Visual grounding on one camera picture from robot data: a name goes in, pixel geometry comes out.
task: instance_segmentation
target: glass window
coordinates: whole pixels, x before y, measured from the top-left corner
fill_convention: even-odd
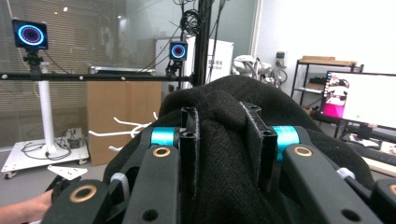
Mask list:
[[[184,10],[199,5],[191,0],[0,0],[0,73],[29,73],[25,50],[15,47],[14,17],[47,24],[49,49],[38,54],[52,62],[51,73],[87,74],[90,65],[154,67],[155,40],[175,33],[181,2]],[[234,57],[249,54],[257,1],[213,1],[212,28],[221,2],[218,39],[234,42]],[[50,94],[55,135],[70,127],[87,133],[86,83],[51,81]],[[0,80],[0,108],[0,147],[43,138],[36,82]]]

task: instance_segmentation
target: computer monitor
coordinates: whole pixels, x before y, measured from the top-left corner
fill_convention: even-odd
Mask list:
[[[320,113],[359,123],[361,139],[374,127],[396,130],[395,88],[396,74],[329,71]]]

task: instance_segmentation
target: white cylindrical stand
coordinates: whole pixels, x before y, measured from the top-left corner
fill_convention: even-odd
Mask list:
[[[43,73],[47,73],[48,64],[41,63],[41,69]],[[43,147],[43,150],[49,154],[53,154],[56,152],[56,146],[53,134],[52,109],[50,104],[50,83],[48,81],[39,81],[38,88],[40,89],[41,116],[43,119],[44,137],[46,140],[46,145]]]

